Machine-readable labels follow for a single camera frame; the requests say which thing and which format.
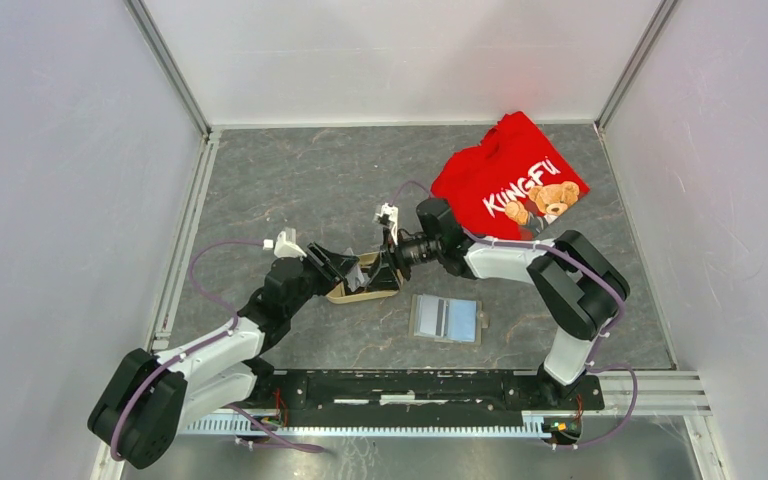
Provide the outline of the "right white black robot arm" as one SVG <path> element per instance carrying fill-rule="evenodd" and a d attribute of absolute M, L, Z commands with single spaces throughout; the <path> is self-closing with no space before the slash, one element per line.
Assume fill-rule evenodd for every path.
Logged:
<path fill-rule="evenodd" d="M 625 311 L 627 280 L 580 232 L 567 230 L 545 241 L 478 236 L 461 226 L 449 203 L 428 198 L 416 208 L 421 229 L 398 227 L 398 209 L 380 205 L 379 252 L 352 280 L 352 290 L 397 290 L 418 265 L 439 263 L 449 274 L 470 280 L 502 279 L 534 286 L 558 329 L 542 362 L 540 400 L 562 408 L 578 393 L 577 382 L 593 362 L 606 326 Z"/>

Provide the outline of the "beige oval tray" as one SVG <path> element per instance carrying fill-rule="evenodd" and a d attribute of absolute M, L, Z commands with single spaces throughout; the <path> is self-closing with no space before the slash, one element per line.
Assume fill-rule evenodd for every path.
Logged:
<path fill-rule="evenodd" d="M 378 254 L 373 252 L 361 254 L 359 256 L 358 266 L 361 268 L 371 267 L 377 256 Z M 395 289 L 389 290 L 369 290 L 367 288 L 359 288 L 356 291 L 349 291 L 343 284 L 339 284 L 332 289 L 325 298 L 332 304 L 345 305 L 389 298 L 397 295 L 399 292 L 400 285 Z"/>

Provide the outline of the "silver VIP credit card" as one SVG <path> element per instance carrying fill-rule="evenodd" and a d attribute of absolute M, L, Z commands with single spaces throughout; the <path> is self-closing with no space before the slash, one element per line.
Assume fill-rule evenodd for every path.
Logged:
<path fill-rule="evenodd" d="M 346 295 L 367 293 L 371 277 L 369 269 L 374 263 L 377 254 L 374 252 L 360 254 L 355 266 L 346 275 Z"/>

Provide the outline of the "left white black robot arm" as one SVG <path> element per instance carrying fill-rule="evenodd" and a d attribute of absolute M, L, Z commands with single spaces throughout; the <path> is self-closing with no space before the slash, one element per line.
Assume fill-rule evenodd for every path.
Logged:
<path fill-rule="evenodd" d="M 353 255 L 317 243 L 300 257 L 273 261 L 263 284 L 221 327 L 176 349 L 126 354 L 87 420 L 114 461 L 143 469 L 169 448 L 178 431 L 235 402 L 266 405 L 273 379 L 252 366 L 289 332 L 292 317 L 313 297 L 344 284 Z"/>

